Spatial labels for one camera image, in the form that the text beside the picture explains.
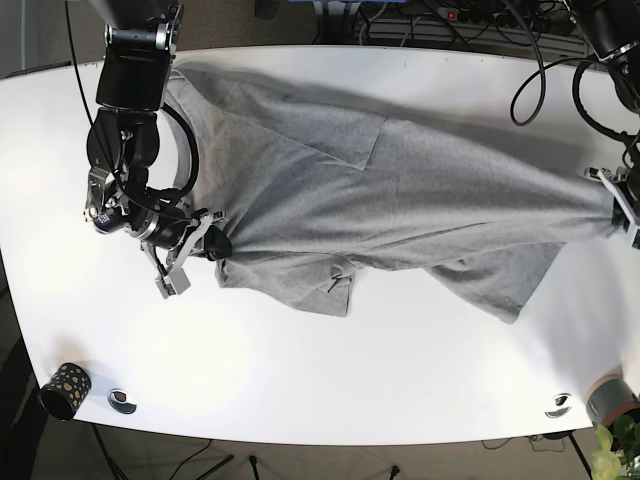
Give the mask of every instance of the gray t-shirt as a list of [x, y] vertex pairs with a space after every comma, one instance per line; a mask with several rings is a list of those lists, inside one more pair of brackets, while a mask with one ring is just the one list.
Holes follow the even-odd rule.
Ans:
[[[613, 198], [598, 184], [460, 132], [313, 96], [204, 64], [172, 73], [167, 103], [201, 157], [189, 203], [228, 219], [234, 253], [217, 262], [222, 287], [344, 316], [359, 269], [424, 268], [513, 322], [563, 243], [613, 230]], [[188, 148], [173, 128], [183, 185]]]

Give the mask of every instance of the t-shirt sleeve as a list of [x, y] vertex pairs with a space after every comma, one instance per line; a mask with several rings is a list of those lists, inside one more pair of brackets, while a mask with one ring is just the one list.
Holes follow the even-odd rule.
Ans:
[[224, 288], [251, 288], [306, 312], [344, 317], [355, 268], [320, 253], [241, 253], [217, 262]]
[[425, 270], [463, 300], [513, 323], [562, 246], [519, 245]]

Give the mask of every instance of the gray pot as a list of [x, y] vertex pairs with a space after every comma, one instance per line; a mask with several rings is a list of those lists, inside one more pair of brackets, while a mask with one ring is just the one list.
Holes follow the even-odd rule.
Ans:
[[586, 399], [587, 413], [594, 424], [610, 427], [620, 415], [633, 410], [638, 410], [640, 415], [638, 397], [627, 382], [617, 375], [609, 375], [598, 380], [587, 392]]

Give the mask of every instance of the white table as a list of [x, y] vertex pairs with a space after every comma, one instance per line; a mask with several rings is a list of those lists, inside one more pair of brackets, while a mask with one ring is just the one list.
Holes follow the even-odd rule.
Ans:
[[[511, 96], [536, 68], [497, 56], [357, 47], [211, 50], [179, 61], [187, 59], [491, 125], [504, 129], [505, 148], [516, 129]], [[89, 99], [100, 69], [81, 68]], [[621, 148], [578, 117], [571, 75], [549, 72], [542, 114], [518, 133], [536, 155], [566, 152], [558, 161], [567, 168], [615, 167]], [[587, 74], [584, 92], [602, 122], [638, 128], [607, 76]], [[534, 84], [521, 115], [535, 98]], [[256, 442], [454, 442], [588, 426], [579, 402], [558, 420], [544, 411], [555, 394], [579, 394], [622, 358], [640, 387], [627, 347], [640, 331], [639, 254], [616, 239], [565, 249], [513, 326], [422, 271], [358, 274], [347, 318], [220, 289], [212, 265], [198, 259], [186, 264], [192, 288], [163, 300], [134, 240], [83, 222], [88, 124], [72, 69], [2, 81], [0, 101], [0, 246], [13, 300], [40, 384], [65, 361], [91, 375], [80, 420]], [[166, 186], [176, 146], [164, 119], [159, 127], [152, 183]], [[135, 396], [134, 415], [107, 404], [116, 387]]]

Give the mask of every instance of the black cup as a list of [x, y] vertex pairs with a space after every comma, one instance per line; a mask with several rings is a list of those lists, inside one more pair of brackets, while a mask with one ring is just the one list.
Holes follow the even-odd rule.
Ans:
[[59, 420], [71, 420], [91, 390], [89, 375], [78, 365], [64, 363], [40, 389], [40, 404]]

